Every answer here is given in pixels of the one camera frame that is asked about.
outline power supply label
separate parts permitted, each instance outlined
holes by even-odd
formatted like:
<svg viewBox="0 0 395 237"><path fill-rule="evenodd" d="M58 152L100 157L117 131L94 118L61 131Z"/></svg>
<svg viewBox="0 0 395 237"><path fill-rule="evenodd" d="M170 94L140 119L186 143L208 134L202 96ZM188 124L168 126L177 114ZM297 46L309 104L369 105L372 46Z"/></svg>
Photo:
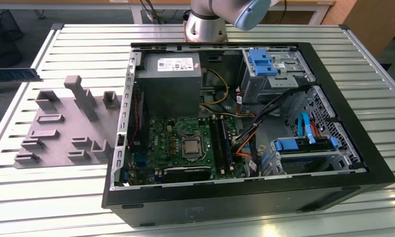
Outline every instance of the power supply label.
<svg viewBox="0 0 395 237"><path fill-rule="evenodd" d="M160 58L157 60L157 71L192 71L193 60L192 58Z"/></svg>

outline green circuit board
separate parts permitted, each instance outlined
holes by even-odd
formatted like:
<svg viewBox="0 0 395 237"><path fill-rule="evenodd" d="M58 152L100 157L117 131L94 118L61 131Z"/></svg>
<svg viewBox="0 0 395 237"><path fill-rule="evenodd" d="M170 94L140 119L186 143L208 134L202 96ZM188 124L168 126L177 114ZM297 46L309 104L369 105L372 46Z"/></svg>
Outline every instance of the green circuit board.
<svg viewBox="0 0 395 237"><path fill-rule="evenodd" d="M228 136L236 136L236 126L232 117L224 119ZM182 157L181 138L194 136L201 141L201 156L189 161ZM216 170L216 157L213 156L209 118L172 118L154 119L149 122L149 141L146 165L137 172L141 185L158 183L153 178L154 171L176 166L209 166L212 180L244 177L244 164L241 160L233 163L233 170L220 174Z"/></svg>

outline motherboard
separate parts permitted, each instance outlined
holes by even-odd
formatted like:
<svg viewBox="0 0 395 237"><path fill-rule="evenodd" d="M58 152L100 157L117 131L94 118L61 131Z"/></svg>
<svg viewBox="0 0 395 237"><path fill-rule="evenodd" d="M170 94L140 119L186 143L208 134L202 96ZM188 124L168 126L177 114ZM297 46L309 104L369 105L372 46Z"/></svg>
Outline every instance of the motherboard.
<svg viewBox="0 0 395 237"><path fill-rule="evenodd" d="M231 147L236 134L232 117L150 120L148 152L133 156L138 184L243 178Z"/></svg>

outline yellow wire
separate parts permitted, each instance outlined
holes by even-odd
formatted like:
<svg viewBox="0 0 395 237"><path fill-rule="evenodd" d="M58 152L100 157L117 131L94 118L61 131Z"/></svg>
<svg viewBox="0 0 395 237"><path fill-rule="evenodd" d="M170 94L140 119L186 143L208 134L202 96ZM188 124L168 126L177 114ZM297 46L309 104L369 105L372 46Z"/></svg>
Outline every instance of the yellow wire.
<svg viewBox="0 0 395 237"><path fill-rule="evenodd" d="M207 70L211 71L211 72L213 72L213 74L221 79L221 81L223 81L223 83L225 85L225 95L224 95L224 97L219 101L200 103L201 105L215 105L215 104L223 102L227 99L227 97L228 97L228 85L227 85L227 82L225 82L224 78L217 74L216 71L213 71L212 69L207 69Z"/></svg>

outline motherboard chip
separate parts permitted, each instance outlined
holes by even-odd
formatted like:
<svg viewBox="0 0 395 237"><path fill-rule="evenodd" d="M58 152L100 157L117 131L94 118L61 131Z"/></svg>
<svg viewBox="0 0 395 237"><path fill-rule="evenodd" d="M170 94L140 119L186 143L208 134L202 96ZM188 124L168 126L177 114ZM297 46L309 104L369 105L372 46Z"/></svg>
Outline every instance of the motherboard chip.
<svg viewBox="0 0 395 237"><path fill-rule="evenodd" d="M190 134L181 137L182 158L189 162L194 162L201 158L201 136Z"/></svg>
<svg viewBox="0 0 395 237"><path fill-rule="evenodd" d="M184 142L184 153L185 154L198 154L198 141L185 141Z"/></svg>

